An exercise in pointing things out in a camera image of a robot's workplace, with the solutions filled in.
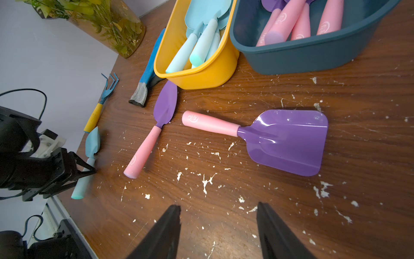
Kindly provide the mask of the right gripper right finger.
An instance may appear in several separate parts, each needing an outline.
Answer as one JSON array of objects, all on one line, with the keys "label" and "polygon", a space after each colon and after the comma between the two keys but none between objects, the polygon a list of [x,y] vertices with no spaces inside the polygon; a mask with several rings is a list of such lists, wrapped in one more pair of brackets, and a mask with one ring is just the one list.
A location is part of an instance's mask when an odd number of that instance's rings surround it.
[{"label": "right gripper right finger", "polygon": [[265,259],[316,259],[269,204],[259,202],[257,225]]}]

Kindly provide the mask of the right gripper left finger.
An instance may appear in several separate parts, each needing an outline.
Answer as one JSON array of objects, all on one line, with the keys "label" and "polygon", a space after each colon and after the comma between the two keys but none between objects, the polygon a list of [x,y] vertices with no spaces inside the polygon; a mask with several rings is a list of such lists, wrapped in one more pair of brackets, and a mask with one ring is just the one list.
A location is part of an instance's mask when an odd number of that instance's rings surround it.
[{"label": "right gripper left finger", "polygon": [[129,259],[175,259],[181,231],[180,213],[180,206],[169,206],[127,257]]}]

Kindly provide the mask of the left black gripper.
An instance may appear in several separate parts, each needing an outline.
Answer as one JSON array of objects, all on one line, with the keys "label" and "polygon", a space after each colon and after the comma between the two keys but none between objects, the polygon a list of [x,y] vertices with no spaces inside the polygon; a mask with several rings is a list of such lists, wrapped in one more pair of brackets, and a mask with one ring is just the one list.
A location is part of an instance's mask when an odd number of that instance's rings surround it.
[{"label": "left black gripper", "polygon": [[61,147],[48,158],[1,154],[1,189],[20,190],[15,196],[23,201],[32,201],[38,194],[47,199],[96,172],[76,153]]}]

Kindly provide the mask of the teal shovel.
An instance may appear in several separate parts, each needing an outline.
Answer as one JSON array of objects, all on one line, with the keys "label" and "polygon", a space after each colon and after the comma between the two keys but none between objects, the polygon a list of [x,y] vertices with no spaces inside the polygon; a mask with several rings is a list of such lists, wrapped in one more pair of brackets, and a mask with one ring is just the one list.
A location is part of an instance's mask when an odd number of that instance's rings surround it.
[{"label": "teal shovel", "polygon": [[[94,155],[98,153],[100,149],[100,134],[99,127],[95,127],[87,136],[85,141],[85,154],[88,157],[87,163],[94,167],[95,157]],[[83,178],[80,178],[73,190],[71,195],[72,199],[81,200],[85,197],[87,190],[93,180],[93,175],[89,175]]]},{"label": "teal shovel", "polygon": [[166,69],[166,73],[180,72],[184,69],[203,29],[203,22],[200,22],[195,30],[189,35],[185,43],[181,46],[175,57]]},{"label": "teal shovel", "polygon": [[202,32],[204,35],[204,44],[206,47],[202,47],[202,53],[200,61],[203,64],[207,52],[209,51],[212,38],[217,28],[220,32],[224,30],[228,24],[230,18],[230,9],[233,1],[191,1],[185,15],[185,24],[190,31],[190,34],[200,22],[203,22],[204,26]]},{"label": "teal shovel", "polygon": [[[192,69],[200,66],[202,63],[200,61],[201,53],[202,53],[202,47],[206,47],[207,45],[204,44],[204,35],[201,34],[200,38],[198,39],[198,42],[196,43],[195,48],[193,49],[193,52],[190,55],[190,62],[192,64]],[[212,42],[210,44],[210,48],[209,51],[207,52],[207,55],[204,59],[204,61],[207,61],[208,59],[210,59],[213,54],[217,51],[219,44],[220,44],[220,40],[221,40],[221,34],[220,34],[220,29],[217,28],[215,31],[215,34],[212,38]]]}]

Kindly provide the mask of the purple square shovel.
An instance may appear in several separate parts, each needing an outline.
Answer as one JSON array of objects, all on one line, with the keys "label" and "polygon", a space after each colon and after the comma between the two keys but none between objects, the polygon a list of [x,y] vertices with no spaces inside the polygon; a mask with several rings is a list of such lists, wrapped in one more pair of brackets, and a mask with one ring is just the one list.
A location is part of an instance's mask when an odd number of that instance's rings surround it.
[{"label": "purple square shovel", "polygon": [[240,137],[256,163],[303,177],[319,173],[328,131],[328,119],[323,113],[306,110],[267,110],[245,127],[185,111],[182,123]]},{"label": "purple square shovel", "polygon": [[301,14],[292,30],[291,41],[304,39],[311,36],[311,24],[309,18],[309,3],[305,2]]},{"label": "purple square shovel", "polygon": [[327,0],[323,10],[317,35],[338,31],[342,26],[344,0]]},{"label": "purple square shovel", "polygon": [[305,6],[305,0],[281,1],[283,9],[270,27],[264,41],[265,45],[285,42],[291,34]]}]

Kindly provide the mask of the yellow plastic storage box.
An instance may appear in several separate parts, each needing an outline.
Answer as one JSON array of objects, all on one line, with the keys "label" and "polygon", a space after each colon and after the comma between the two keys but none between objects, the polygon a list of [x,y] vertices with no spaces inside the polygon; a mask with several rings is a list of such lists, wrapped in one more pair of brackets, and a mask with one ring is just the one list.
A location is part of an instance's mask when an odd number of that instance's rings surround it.
[{"label": "yellow plastic storage box", "polygon": [[169,63],[187,39],[184,17],[190,1],[176,1],[155,57],[154,72],[156,75],[170,80],[184,90],[213,88],[225,84],[234,74],[240,55],[230,39],[231,22],[235,15],[236,4],[237,1],[233,1],[229,21],[221,33],[221,44],[210,59],[194,69],[187,62],[185,70],[166,73]]}]

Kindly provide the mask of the teal plastic storage box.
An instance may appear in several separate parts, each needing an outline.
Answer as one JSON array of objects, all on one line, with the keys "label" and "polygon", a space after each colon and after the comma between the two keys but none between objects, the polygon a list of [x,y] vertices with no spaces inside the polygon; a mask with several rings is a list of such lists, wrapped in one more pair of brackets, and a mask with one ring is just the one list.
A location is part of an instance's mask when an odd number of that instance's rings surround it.
[{"label": "teal plastic storage box", "polygon": [[381,20],[399,1],[345,1],[341,30],[316,35],[326,1],[310,5],[311,37],[257,46],[270,12],[261,1],[238,1],[231,23],[233,45],[264,75],[304,73],[343,66],[368,45]]}]

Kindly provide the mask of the purple pointed shovel top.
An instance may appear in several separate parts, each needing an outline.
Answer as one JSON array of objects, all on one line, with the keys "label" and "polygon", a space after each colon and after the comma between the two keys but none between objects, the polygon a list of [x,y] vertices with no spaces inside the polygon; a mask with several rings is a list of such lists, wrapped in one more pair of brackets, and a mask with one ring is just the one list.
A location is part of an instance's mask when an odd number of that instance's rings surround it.
[{"label": "purple pointed shovel top", "polygon": [[265,36],[276,22],[278,16],[286,5],[284,0],[261,0],[261,3],[262,6],[271,13],[271,15],[259,37],[256,47],[265,45]]}]

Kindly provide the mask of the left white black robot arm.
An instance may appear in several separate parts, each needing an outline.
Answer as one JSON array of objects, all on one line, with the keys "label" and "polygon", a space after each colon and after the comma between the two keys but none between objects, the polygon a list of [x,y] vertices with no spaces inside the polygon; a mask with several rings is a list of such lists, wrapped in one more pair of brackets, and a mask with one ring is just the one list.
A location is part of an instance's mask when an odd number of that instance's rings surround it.
[{"label": "left white black robot arm", "polygon": [[1,108],[1,188],[19,190],[23,201],[47,199],[97,171],[74,152],[52,144],[58,136],[29,115]]}]

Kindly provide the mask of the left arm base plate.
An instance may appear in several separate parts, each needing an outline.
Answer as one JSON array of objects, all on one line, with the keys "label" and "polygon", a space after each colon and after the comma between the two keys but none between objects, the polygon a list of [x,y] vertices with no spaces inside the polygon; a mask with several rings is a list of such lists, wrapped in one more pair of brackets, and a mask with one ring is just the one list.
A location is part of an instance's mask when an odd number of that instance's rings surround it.
[{"label": "left arm base plate", "polygon": [[68,220],[60,222],[53,237],[28,247],[16,231],[1,232],[2,259],[90,259],[92,256]]}]

